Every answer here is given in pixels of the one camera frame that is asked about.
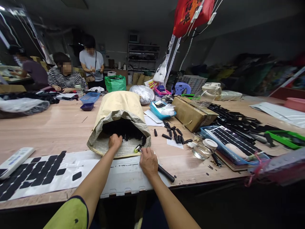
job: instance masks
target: green sleeve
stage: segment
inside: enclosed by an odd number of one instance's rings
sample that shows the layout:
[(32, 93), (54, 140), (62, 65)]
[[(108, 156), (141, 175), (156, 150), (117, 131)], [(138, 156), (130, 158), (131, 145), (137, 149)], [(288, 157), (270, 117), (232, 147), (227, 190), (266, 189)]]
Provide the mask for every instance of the green sleeve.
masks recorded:
[(44, 229), (53, 228), (88, 228), (89, 212), (84, 200), (74, 196), (65, 202), (50, 219)]

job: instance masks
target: pink container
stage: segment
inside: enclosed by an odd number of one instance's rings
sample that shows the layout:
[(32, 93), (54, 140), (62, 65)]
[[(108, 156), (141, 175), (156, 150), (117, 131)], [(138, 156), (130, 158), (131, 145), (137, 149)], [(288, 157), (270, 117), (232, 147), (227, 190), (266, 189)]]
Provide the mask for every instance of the pink container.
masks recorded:
[(158, 96), (158, 97), (163, 97), (164, 95), (171, 95), (172, 93), (169, 92), (168, 90), (165, 89), (166, 92), (160, 92), (157, 88), (155, 88), (155, 94)]
[(285, 102), (284, 106), (287, 108), (305, 112), (305, 100), (304, 99), (287, 98), (287, 101)]

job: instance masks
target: remote control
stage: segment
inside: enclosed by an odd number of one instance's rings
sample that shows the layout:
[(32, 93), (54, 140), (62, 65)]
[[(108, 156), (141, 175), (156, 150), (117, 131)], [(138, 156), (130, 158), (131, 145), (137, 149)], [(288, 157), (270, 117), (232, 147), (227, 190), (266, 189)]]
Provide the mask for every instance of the remote control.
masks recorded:
[(8, 178), (34, 151), (35, 149), (31, 147), (21, 148), (3, 162), (0, 165), (0, 180)]

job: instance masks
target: red banner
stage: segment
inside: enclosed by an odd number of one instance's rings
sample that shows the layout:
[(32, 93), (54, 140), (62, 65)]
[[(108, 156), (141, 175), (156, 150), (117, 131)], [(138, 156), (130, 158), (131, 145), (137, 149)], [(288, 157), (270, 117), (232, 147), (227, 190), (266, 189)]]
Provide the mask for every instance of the red banner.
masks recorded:
[[(182, 37), (187, 32), (195, 11), (199, 8), (203, 0), (179, 0), (175, 12), (175, 24), (173, 35)], [(205, 0), (202, 11), (195, 20), (193, 28), (196, 28), (210, 20), (214, 8), (215, 0)]]

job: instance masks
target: black hair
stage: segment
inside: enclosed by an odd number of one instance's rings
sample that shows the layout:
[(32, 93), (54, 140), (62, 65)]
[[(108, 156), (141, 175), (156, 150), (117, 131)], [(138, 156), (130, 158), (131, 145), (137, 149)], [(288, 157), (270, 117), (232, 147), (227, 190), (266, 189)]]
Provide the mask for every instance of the black hair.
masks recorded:
[(95, 48), (95, 39), (93, 36), (86, 34), (84, 36), (83, 45), (86, 48)]
[(53, 60), (54, 60), (55, 64), (57, 64), (57, 66), (58, 65), (63, 66), (64, 63), (71, 63), (70, 58), (62, 52), (54, 53), (53, 54)]
[(27, 57), (26, 55), (26, 52), (23, 48), (19, 47), (19, 46), (16, 46), (16, 45), (11, 45), (9, 47), (9, 54), (11, 55), (20, 55), (20, 56), (23, 56), (23, 57)]

